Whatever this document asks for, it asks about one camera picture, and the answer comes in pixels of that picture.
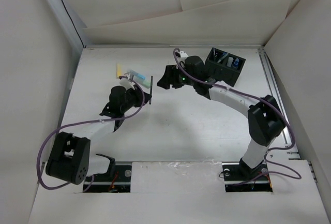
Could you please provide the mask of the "black pen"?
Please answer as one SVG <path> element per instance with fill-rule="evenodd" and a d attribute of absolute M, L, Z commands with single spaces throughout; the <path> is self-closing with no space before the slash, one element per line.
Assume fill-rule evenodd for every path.
<path fill-rule="evenodd" d="M 152 104 L 152 94 L 153 94 L 153 79 L 154 77 L 151 76 L 151 81 L 150 81 L 150 89 L 149 89 L 149 94 L 151 96 L 150 100 L 149 100 L 149 104 Z"/>

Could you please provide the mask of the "yellow highlighter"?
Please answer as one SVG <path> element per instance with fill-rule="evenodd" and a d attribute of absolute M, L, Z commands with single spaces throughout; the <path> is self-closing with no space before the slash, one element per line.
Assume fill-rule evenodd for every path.
<path fill-rule="evenodd" d="M 116 77 L 119 78 L 123 75 L 121 64 L 116 64 Z"/>

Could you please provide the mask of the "orange blue-capped highlighter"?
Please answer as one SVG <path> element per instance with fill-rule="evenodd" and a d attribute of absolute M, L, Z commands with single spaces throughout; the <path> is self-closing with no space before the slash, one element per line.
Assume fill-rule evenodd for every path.
<path fill-rule="evenodd" d="M 238 65 L 239 65 L 239 59 L 236 58 L 236 59 L 233 61 L 233 63 L 232 63 L 232 68 L 237 70 L 237 69 L 238 69 Z"/>

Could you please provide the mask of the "blue gel pen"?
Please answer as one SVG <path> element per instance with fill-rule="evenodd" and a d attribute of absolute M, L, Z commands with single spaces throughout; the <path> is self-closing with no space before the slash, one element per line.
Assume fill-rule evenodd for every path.
<path fill-rule="evenodd" d="M 228 53 L 223 53 L 219 59 L 217 60 L 217 63 L 221 63 L 226 57 L 228 56 Z"/>

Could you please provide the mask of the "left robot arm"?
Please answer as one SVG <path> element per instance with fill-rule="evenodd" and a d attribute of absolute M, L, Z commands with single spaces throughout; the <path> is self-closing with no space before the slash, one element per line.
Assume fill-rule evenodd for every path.
<path fill-rule="evenodd" d="M 115 86 L 111 88 L 109 101 L 100 113 L 100 119 L 71 123 L 51 132 L 41 145 L 37 162 L 40 162 L 43 149 L 54 137 L 53 146 L 47 160 L 45 173 L 64 181 L 63 186 L 79 185 L 86 177 L 98 174 L 104 181 L 115 176 L 115 168 L 107 163 L 99 163 L 91 155 L 91 145 L 108 132 L 117 131 L 124 120 L 133 117 L 126 115 L 132 108 L 140 111 L 151 99 L 151 95 L 141 86 Z"/>

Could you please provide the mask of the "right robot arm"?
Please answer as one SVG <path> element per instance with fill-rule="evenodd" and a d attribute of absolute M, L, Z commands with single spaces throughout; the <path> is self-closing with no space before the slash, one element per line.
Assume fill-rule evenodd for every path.
<path fill-rule="evenodd" d="M 177 65 L 167 65 L 157 86 L 163 89 L 192 86 L 199 95 L 220 102 L 247 118 L 251 141 L 239 161 L 239 173 L 249 180 L 257 175 L 264 155 L 285 128 L 285 123 L 278 114 L 279 107 L 273 96 L 267 95 L 254 102 L 227 88 L 214 86 L 218 81 L 216 72 L 208 69 L 200 57 L 189 56 L 181 59 Z"/>

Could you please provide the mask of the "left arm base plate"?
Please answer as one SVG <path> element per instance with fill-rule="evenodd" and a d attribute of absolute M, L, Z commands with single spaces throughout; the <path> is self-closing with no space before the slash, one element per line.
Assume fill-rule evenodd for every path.
<path fill-rule="evenodd" d="M 132 162 L 116 162 L 111 171 L 87 177 L 83 183 L 86 193 L 130 193 Z"/>

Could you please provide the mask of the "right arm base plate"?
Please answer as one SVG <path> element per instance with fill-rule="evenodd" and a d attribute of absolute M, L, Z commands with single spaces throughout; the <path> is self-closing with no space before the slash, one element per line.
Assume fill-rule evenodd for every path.
<path fill-rule="evenodd" d="M 239 162 L 224 162 L 219 177 L 224 180 L 226 192 L 272 192 L 273 187 L 265 162 L 261 163 L 252 173 L 246 174 Z"/>

